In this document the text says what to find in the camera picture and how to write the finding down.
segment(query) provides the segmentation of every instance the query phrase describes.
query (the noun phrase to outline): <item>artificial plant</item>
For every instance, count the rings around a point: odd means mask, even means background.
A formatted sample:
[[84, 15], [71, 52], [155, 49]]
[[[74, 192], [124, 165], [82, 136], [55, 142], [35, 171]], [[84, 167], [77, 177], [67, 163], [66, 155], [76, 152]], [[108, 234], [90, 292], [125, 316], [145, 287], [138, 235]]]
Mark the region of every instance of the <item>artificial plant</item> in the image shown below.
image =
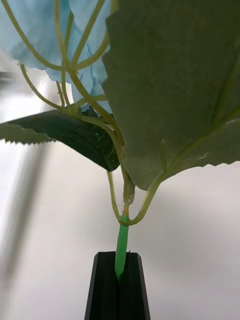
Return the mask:
[[[143, 219], [161, 182], [240, 160], [240, 2], [1, 0], [0, 29], [0, 48], [55, 109], [1, 124], [0, 138], [58, 140], [107, 170], [120, 279], [128, 228]], [[46, 71], [61, 105], [37, 91], [25, 66]], [[112, 176], [118, 166], [122, 215]], [[130, 219], [135, 186], [147, 192]]]

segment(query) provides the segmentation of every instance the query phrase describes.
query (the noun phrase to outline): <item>green plastic stem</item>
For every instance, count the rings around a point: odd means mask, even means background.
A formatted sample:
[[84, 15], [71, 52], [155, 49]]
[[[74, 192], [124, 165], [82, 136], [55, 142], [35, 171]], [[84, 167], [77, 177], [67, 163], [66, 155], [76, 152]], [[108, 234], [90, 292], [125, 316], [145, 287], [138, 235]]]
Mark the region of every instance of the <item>green plastic stem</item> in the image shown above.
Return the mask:
[[[121, 217], [122, 221], [127, 222], [129, 217], [123, 215]], [[129, 227], [120, 225], [117, 245], [116, 245], [116, 257], [115, 257], [115, 273], [117, 282], [120, 282], [121, 275], [124, 272], [125, 260], [126, 260], [126, 252], [128, 245], [128, 235], [129, 235]]]

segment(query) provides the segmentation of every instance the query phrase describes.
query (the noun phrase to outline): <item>dark green leaf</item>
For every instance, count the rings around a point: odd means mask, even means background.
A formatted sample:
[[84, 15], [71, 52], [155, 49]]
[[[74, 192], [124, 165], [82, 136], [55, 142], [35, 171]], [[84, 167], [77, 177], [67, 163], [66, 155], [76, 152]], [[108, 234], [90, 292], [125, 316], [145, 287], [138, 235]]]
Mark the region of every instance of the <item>dark green leaf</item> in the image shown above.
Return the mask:
[[119, 166], [112, 140], [103, 129], [58, 110], [3, 123], [0, 125], [0, 139], [22, 143], [58, 140], [108, 171]]
[[[189, 146], [207, 141], [214, 128], [219, 132], [229, 112], [237, 117], [240, 1], [121, 0], [106, 24], [103, 89], [126, 142], [124, 165], [147, 190], [164, 171], [168, 177], [176, 172], [181, 155], [198, 157]], [[235, 124], [231, 128], [233, 133], [211, 140], [235, 143], [227, 161], [206, 142], [205, 160], [189, 161], [182, 170], [239, 160]]]

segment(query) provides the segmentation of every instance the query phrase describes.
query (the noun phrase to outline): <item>green leaf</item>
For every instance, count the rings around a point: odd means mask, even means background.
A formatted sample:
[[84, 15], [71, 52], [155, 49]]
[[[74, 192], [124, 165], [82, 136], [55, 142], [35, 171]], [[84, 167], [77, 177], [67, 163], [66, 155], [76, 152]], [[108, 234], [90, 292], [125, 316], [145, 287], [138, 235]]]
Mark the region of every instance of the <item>green leaf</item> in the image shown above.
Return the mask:
[[112, 140], [102, 128], [58, 110], [0, 124], [0, 139], [26, 144], [58, 140], [110, 172], [119, 166]]
[[54, 139], [49, 138], [45, 133], [36, 133], [32, 129], [23, 129], [20, 125], [10, 123], [0, 124], [1, 139], [4, 139], [6, 142], [28, 145], [54, 141]]
[[239, 122], [222, 127], [239, 115], [240, 1], [121, 0], [106, 24], [103, 89], [133, 182], [239, 160]]

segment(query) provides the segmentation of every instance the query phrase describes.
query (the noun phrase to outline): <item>black holder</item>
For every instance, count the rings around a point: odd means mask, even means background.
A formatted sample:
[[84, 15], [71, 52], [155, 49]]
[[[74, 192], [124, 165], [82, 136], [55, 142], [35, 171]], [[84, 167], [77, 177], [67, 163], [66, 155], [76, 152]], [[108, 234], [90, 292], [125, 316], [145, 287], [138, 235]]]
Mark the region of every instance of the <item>black holder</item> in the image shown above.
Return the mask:
[[142, 259], [126, 254], [118, 284], [115, 252], [99, 252], [93, 262], [84, 320], [151, 320]]

